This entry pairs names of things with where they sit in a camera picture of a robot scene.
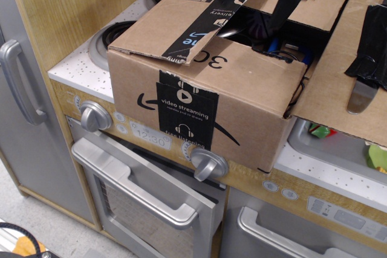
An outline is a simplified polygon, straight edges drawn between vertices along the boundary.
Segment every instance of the oven handle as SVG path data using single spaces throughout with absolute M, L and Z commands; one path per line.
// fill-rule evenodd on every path
M 256 223 L 258 212 L 243 207 L 238 215 L 237 224 L 243 232 L 293 258 L 356 258 L 337 248 L 329 248 L 324 254 L 314 252 L 292 240 L 276 234 Z
M 171 227 L 185 230 L 198 217 L 198 213 L 189 205 L 184 203 L 174 210 L 130 181 L 131 169 L 129 166 L 87 139 L 78 140 L 71 151 L 75 159 L 92 170 L 93 174 L 113 184 L 114 187 L 126 193 Z

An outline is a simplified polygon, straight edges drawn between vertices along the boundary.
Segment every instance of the floor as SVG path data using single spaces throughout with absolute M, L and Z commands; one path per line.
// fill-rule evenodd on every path
M 43 202 L 21 196 L 1 161 L 0 219 L 28 230 L 61 258 L 138 258 Z

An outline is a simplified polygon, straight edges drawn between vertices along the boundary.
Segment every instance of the oven door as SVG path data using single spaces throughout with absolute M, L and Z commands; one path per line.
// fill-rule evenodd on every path
M 384 254 L 230 189 L 221 258 L 382 258 Z
M 209 198 L 104 133 L 68 120 L 76 140 L 71 151 L 106 232 L 141 258 L 210 257 L 225 198 Z

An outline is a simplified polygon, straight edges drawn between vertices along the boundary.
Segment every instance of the refrigerator door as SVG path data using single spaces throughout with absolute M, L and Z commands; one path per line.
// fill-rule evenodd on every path
M 0 151 L 22 186 L 93 222 L 16 2 L 0 7 Z

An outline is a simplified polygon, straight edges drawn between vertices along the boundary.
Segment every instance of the digital clock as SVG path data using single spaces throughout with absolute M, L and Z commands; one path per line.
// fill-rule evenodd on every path
M 134 136 L 163 149 L 171 149 L 172 138 L 170 136 L 133 121 L 130 121 L 129 124 Z

